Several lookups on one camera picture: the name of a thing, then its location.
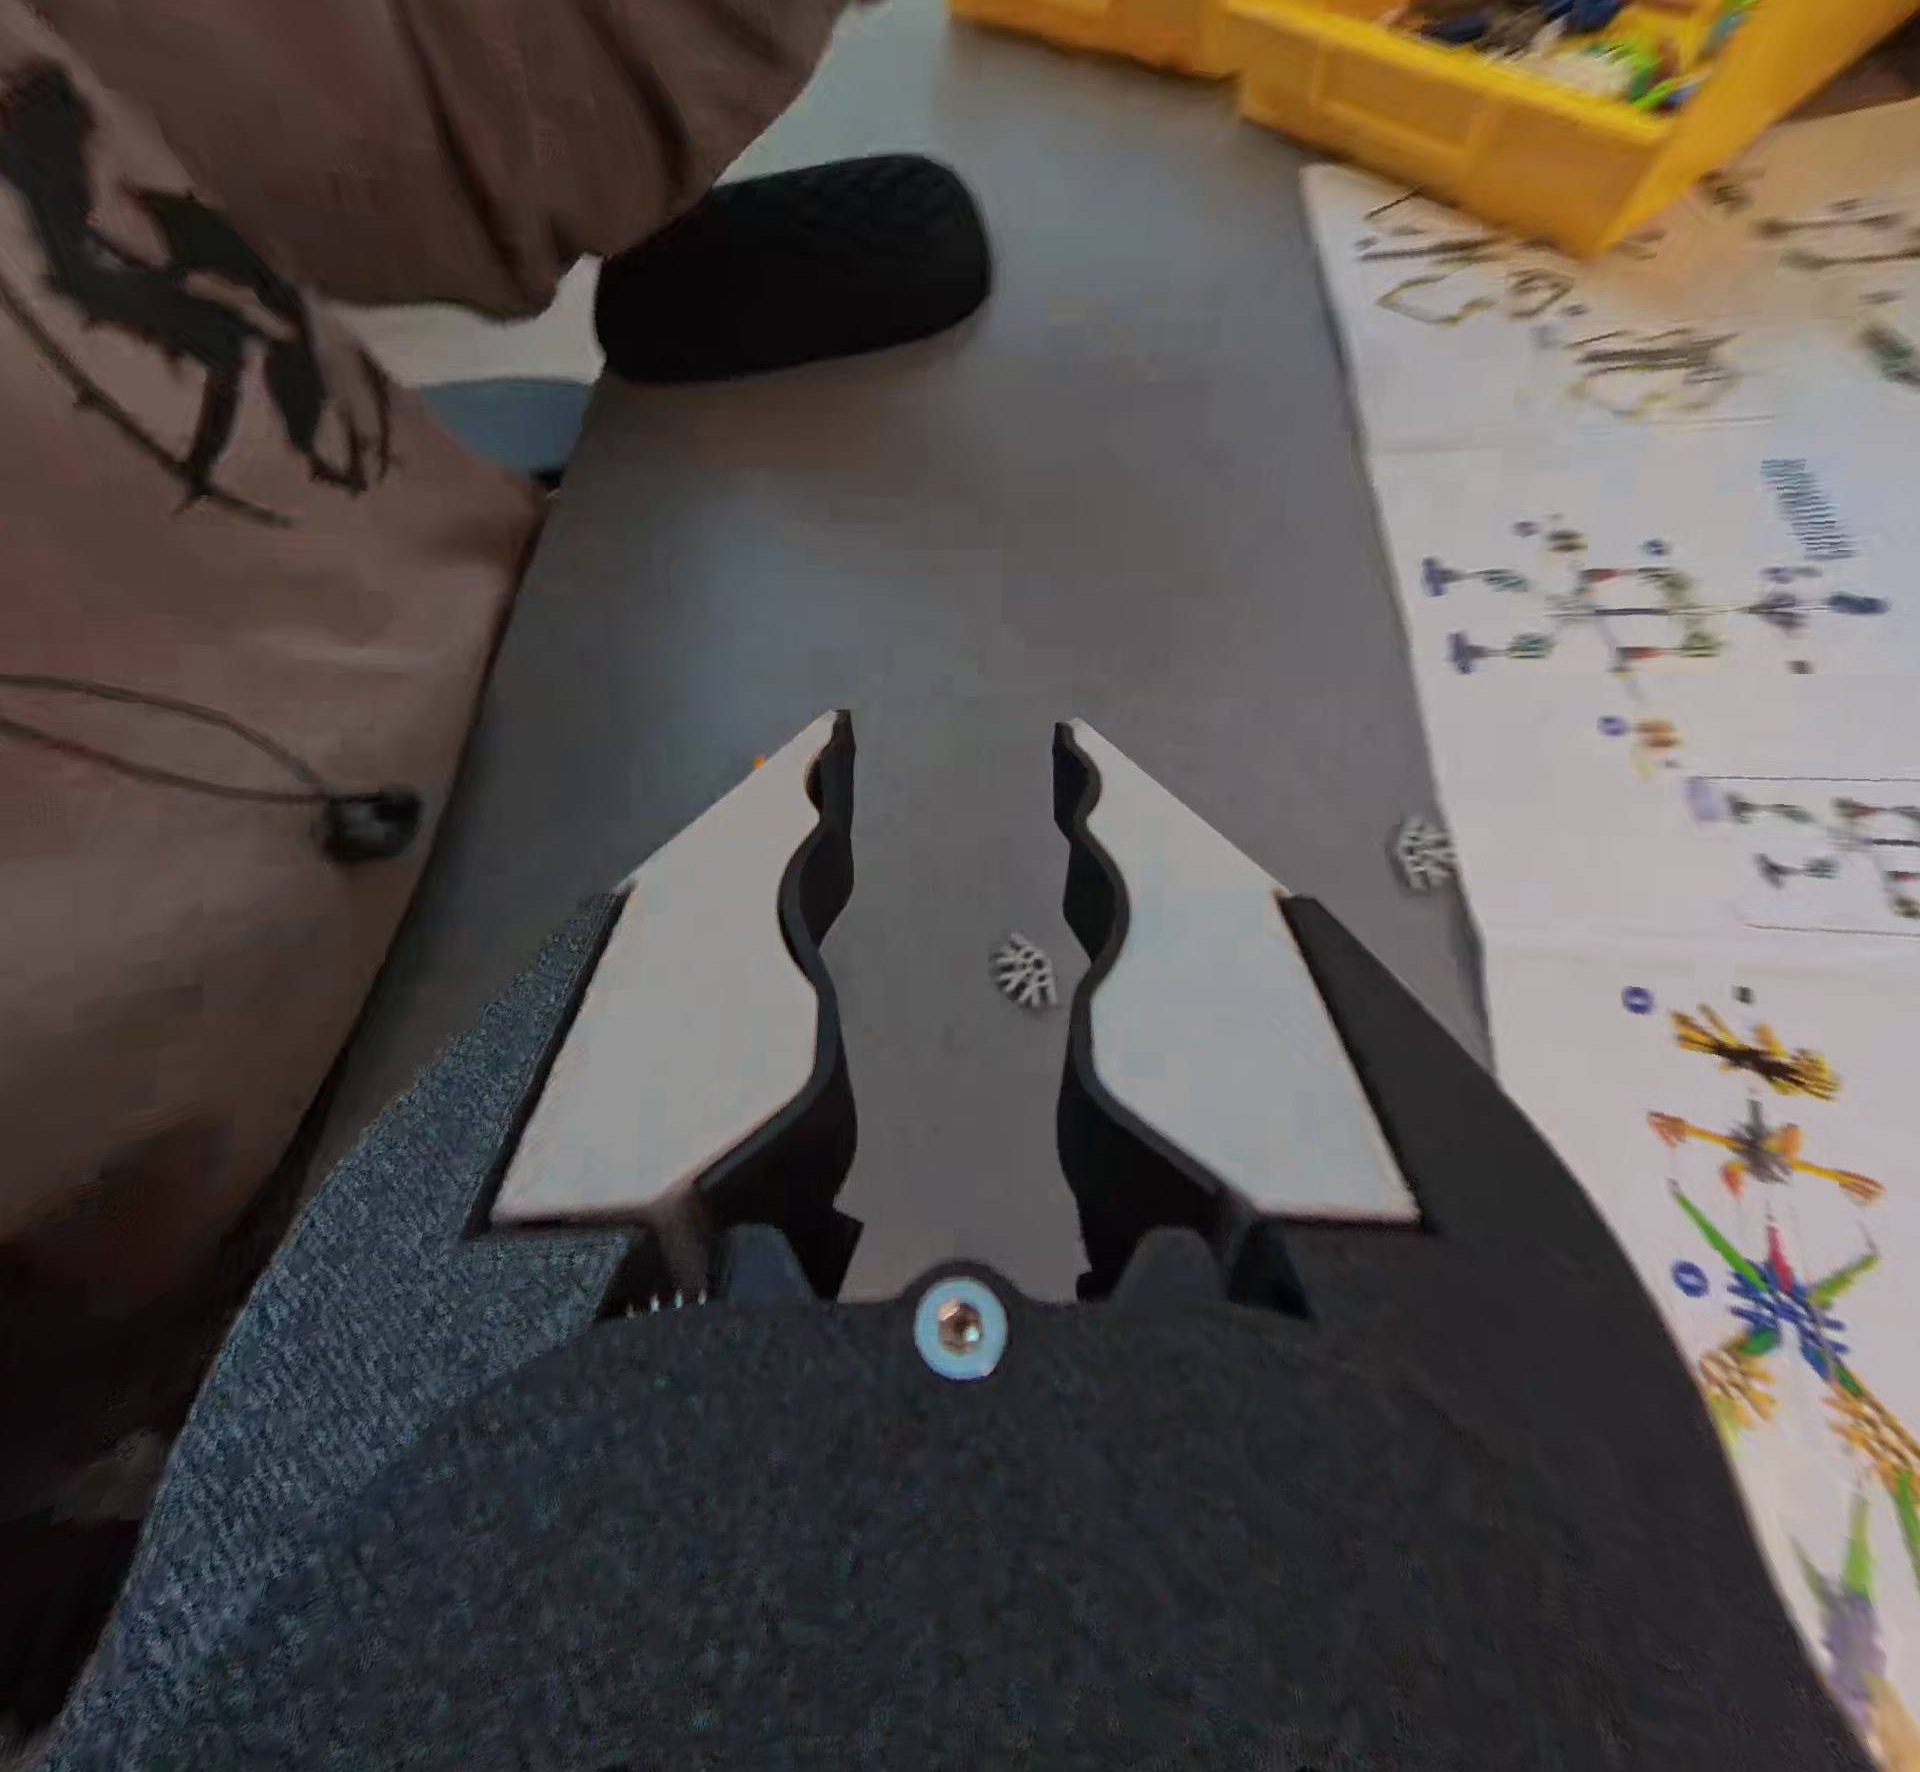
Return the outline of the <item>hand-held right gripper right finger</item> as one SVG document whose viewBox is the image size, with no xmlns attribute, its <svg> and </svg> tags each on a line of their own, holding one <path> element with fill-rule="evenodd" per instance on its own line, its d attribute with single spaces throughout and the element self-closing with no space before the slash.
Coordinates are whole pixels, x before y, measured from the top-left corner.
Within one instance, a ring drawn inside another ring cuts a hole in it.
<svg viewBox="0 0 1920 1772">
<path fill-rule="evenodd" d="M 1224 1295 L 1301 1295 L 1296 1224 L 1418 1230 L 1288 885 L 1093 724 L 1056 726 L 1053 813 L 1089 958 L 1057 1115 L 1077 1290 L 1114 1295 L 1157 1230 Z"/>
</svg>

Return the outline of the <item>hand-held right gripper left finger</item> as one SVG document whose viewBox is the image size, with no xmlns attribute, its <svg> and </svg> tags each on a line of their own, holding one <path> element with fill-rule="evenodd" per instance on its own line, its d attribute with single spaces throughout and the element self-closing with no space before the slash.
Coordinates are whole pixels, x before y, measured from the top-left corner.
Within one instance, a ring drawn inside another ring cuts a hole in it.
<svg viewBox="0 0 1920 1772">
<path fill-rule="evenodd" d="M 616 885 L 490 1182 L 490 1230 L 631 1232 L 646 1295 L 714 1295 L 775 1230 L 840 1295 L 857 1109 L 828 933 L 856 884 L 857 741 L 820 714 Z"/>
</svg>

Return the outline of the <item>person's left forearm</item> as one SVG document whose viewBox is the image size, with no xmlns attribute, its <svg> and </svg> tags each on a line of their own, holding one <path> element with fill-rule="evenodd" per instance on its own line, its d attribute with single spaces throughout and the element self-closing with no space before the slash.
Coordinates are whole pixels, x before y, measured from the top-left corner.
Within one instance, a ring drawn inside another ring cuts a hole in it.
<svg viewBox="0 0 1920 1772">
<path fill-rule="evenodd" d="M 349 301 L 537 315 L 705 198 L 875 2 L 311 0 L 332 112 L 257 166 L 270 235 Z"/>
</svg>

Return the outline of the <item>grey desk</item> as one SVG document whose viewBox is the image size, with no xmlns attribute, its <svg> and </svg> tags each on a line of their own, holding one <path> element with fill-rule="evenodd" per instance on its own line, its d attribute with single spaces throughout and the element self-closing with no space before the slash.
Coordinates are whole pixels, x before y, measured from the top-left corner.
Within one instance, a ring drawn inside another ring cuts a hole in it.
<svg viewBox="0 0 1920 1772">
<path fill-rule="evenodd" d="M 1386 840 L 1442 822 L 1302 160 L 1196 87 L 862 19 L 751 172 L 924 146 L 978 192 L 982 316 L 734 385 L 605 383 L 517 603 L 356 1112 L 828 707 L 857 734 L 856 890 L 828 937 L 860 1103 L 848 1299 L 938 1264 L 1065 1297 L 1067 1001 L 1053 728 L 1083 719 L 1322 900 L 1496 1072 L 1457 888 Z"/>
</svg>

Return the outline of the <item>printed instruction sheet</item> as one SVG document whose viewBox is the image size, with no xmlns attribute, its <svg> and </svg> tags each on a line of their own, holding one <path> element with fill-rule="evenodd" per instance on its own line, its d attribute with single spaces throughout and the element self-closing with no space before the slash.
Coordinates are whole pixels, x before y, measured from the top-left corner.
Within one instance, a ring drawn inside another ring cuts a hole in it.
<svg viewBox="0 0 1920 1772">
<path fill-rule="evenodd" d="M 1496 1072 L 1916 1767 L 1916 102 L 1783 125 L 1586 267 L 1302 192 Z"/>
</svg>

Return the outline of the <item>grey chair seat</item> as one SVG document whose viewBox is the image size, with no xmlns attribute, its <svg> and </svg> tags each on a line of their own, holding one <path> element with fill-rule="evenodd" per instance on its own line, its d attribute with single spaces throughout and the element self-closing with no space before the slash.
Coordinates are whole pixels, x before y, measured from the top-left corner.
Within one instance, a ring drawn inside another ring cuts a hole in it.
<svg viewBox="0 0 1920 1772">
<path fill-rule="evenodd" d="M 548 491 L 563 484 L 598 394 L 598 381 L 561 376 L 495 376 L 426 383 L 429 416 L 463 452 Z"/>
</svg>

